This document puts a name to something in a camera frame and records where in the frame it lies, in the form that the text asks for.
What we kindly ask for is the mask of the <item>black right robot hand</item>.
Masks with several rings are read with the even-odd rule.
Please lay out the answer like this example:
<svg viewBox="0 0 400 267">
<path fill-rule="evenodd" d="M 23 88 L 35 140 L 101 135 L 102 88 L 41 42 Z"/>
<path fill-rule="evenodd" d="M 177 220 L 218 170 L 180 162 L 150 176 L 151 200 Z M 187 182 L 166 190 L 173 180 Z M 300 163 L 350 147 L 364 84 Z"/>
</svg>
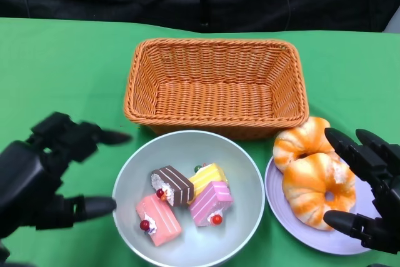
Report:
<svg viewBox="0 0 400 267">
<path fill-rule="evenodd" d="M 338 210 L 325 212 L 323 220 L 335 230 L 361 241 L 365 248 L 397 254 L 399 252 L 399 145 L 390 144 L 378 135 L 357 129 L 358 145 L 334 128 L 325 136 L 336 154 L 362 181 L 367 182 L 374 207 L 381 215 L 369 218 Z"/>
</svg>

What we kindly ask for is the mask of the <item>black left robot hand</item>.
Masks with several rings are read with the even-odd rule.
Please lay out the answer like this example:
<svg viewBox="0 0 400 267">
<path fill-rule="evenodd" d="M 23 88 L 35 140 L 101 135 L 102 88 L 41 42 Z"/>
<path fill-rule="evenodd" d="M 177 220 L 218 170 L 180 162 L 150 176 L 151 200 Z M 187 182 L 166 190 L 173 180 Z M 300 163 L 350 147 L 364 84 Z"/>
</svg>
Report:
<svg viewBox="0 0 400 267">
<path fill-rule="evenodd" d="M 1 238 L 22 226 L 71 228 L 116 209 L 116 201 L 109 196 L 65 198 L 57 190 L 70 163 L 82 163 L 99 144 L 127 143 L 130 135 L 94 123 L 75 123 L 59 112 L 31 131 L 27 140 L 13 141 L 1 153 Z"/>
</svg>

